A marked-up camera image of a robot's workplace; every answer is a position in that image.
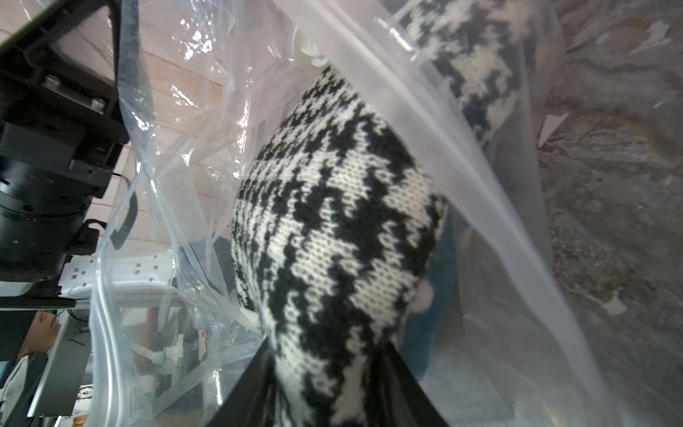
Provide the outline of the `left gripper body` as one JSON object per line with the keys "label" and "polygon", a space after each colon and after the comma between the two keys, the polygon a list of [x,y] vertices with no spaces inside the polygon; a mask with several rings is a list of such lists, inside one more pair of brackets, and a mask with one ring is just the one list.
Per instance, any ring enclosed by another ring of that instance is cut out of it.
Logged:
{"label": "left gripper body", "polygon": [[106,11],[118,44],[119,1],[57,1],[1,46],[1,306],[72,308],[60,276],[93,254],[106,223],[88,219],[128,134],[115,80],[58,53],[57,44]]}

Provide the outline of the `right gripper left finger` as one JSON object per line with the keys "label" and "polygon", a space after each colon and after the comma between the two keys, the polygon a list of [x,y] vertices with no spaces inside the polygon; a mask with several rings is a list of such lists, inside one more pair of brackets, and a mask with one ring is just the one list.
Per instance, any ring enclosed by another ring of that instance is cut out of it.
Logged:
{"label": "right gripper left finger", "polygon": [[274,358],[265,340],[207,426],[273,426],[275,390]]}

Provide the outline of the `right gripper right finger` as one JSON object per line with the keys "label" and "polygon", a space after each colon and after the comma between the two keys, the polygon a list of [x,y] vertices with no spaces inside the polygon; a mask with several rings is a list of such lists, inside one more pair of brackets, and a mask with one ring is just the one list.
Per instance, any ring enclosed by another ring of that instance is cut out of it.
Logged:
{"label": "right gripper right finger", "polygon": [[381,425],[448,427],[391,343],[381,357]]}

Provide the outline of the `black white houndstooth knit blanket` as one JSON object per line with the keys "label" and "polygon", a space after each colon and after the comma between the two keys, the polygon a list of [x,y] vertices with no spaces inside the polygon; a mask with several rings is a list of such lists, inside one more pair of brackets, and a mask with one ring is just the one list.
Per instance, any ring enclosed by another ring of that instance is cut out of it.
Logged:
{"label": "black white houndstooth knit blanket", "polygon": [[240,305],[274,358],[273,426],[382,426],[382,354],[402,335],[456,190],[489,193],[481,149],[522,100],[544,2],[285,7],[332,62],[239,188]]}

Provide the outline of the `clear plastic vacuum bag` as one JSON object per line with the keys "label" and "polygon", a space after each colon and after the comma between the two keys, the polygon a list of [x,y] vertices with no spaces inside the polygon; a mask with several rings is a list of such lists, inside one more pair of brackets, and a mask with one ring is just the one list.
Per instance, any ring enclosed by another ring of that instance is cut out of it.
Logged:
{"label": "clear plastic vacuum bag", "polygon": [[549,1],[126,1],[92,426],[635,426],[551,268]]}

